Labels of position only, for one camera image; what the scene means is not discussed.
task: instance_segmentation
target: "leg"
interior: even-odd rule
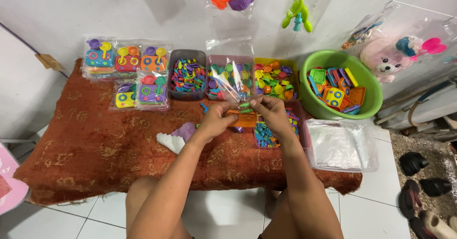
[[[270,208],[272,209],[267,210],[267,213],[271,218],[271,222],[262,233],[262,239],[301,238],[298,234],[297,228],[295,227],[295,222],[292,218],[292,214],[290,213],[287,189],[281,192],[277,199],[276,205],[270,206]]]
[[[127,234],[129,233],[130,228],[134,223],[138,211],[140,211],[141,206],[143,205],[148,195],[154,190],[158,181],[159,180],[155,177],[144,176],[136,180],[130,187],[125,199]],[[191,235],[182,224],[182,220],[180,220],[176,226],[171,239],[192,239]]]

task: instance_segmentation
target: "gray plastic container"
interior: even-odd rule
[[[168,65],[169,78],[173,76],[174,64],[182,59],[195,59],[198,64],[205,68],[205,82],[208,75],[208,68],[206,67],[206,54],[200,50],[191,49],[176,49],[171,52],[170,64]],[[179,92],[171,89],[171,79],[168,82],[168,90],[171,96],[176,100],[180,101],[200,101],[205,96],[206,87],[208,83],[205,83],[204,88],[198,92]]]

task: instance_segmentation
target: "plush toy face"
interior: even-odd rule
[[[374,40],[360,53],[360,60],[375,75],[388,75],[407,68],[412,61],[395,48],[395,42],[387,38]]]

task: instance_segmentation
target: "hand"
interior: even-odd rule
[[[281,99],[260,95],[255,96],[253,100],[249,101],[249,104],[262,115],[265,124],[276,137],[281,138],[288,136],[290,132],[294,133]]]
[[[203,142],[209,143],[214,137],[222,134],[228,125],[238,120],[237,115],[222,117],[229,109],[236,109],[236,105],[231,102],[211,104],[194,135],[197,134],[202,138]]]

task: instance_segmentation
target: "white tissue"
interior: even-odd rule
[[[186,144],[182,137],[175,137],[168,134],[158,133],[157,142],[163,144],[165,147],[170,149],[175,154],[179,154],[181,149]]]

